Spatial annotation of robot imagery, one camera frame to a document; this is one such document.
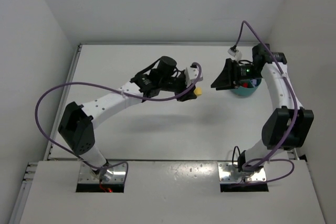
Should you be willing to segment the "yellow lego slope brick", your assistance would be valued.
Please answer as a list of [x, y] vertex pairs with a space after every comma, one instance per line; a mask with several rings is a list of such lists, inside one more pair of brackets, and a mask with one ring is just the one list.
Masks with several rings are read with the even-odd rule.
[[197, 97], [199, 97], [200, 95], [202, 95], [202, 93], [203, 93], [202, 88], [200, 88], [200, 87], [195, 88], [195, 90], [194, 90], [194, 94], [195, 94]]

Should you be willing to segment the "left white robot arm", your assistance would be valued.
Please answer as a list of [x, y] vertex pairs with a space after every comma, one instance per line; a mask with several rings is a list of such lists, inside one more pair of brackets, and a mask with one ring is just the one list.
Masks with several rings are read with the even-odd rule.
[[161, 91], [174, 93], [174, 99], [183, 102], [197, 98], [196, 83], [202, 79], [197, 63], [178, 70], [176, 61], [162, 56], [139, 71], [119, 89], [93, 101], [67, 104], [58, 126], [58, 133], [70, 147], [97, 174], [109, 165], [98, 149], [95, 129], [115, 114], [145, 101], [155, 101]]

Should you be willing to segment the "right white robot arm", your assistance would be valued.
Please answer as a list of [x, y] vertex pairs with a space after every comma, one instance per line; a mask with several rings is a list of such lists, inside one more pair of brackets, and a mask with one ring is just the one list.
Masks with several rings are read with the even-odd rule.
[[295, 95], [284, 53], [270, 51], [268, 44], [252, 48], [252, 61], [242, 60], [236, 46], [228, 52], [231, 58], [226, 59], [222, 72], [211, 87], [234, 90], [244, 82], [264, 80], [272, 102], [273, 112], [262, 127], [260, 141], [243, 151], [237, 160], [239, 172], [253, 172], [275, 154], [301, 147], [314, 114], [305, 109]]

